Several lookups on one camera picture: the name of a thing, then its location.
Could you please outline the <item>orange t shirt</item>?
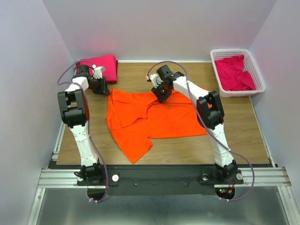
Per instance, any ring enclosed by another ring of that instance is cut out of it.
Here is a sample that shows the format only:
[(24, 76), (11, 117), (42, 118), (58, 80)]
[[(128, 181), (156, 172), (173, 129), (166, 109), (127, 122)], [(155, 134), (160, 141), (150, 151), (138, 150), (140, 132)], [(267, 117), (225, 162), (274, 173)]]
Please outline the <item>orange t shirt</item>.
[(151, 139), (206, 135), (196, 117), (190, 99), (178, 91), (163, 103), (151, 92), (112, 89), (107, 98), (108, 129), (132, 164), (152, 148)]

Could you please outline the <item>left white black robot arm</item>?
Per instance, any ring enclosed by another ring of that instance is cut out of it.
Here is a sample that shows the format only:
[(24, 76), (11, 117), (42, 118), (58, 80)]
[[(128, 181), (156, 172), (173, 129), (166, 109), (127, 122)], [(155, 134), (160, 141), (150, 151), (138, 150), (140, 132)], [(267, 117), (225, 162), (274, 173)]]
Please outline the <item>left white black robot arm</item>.
[(95, 64), (79, 65), (72, 81), (66, 82), (69, 87), (57, 94), (62, 122), (72, 132), (81, 158), (81, 169), (75, 172), (75, 176), (87, 185), (106, 184), (104, 163), (98, 159), (90, 134), (90, 112), (85, 96), (87, 89), (98, 95), (110, 94), (104, 71), (105, 67)]

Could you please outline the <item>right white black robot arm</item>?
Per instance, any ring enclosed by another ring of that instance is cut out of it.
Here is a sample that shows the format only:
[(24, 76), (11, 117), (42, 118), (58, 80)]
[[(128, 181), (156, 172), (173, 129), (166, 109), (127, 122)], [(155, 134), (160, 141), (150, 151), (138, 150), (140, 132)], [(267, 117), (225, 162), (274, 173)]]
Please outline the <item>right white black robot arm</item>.
[(177, 91), (188, 97), (197, 113), (200, 125), (210, 136), (215, 154), (216, 179), (221, 183), (230, 180), (242, 180), (243, 176), (234, 160), (224, 132), (224, 109), (216, 91), (207, 91), (195, 85), (181, 72), (172, 72), (167, 65), (160, 67), (155, 74), (147, 74), (152, 82), (151, 91), (160, 103), (165, 102)]

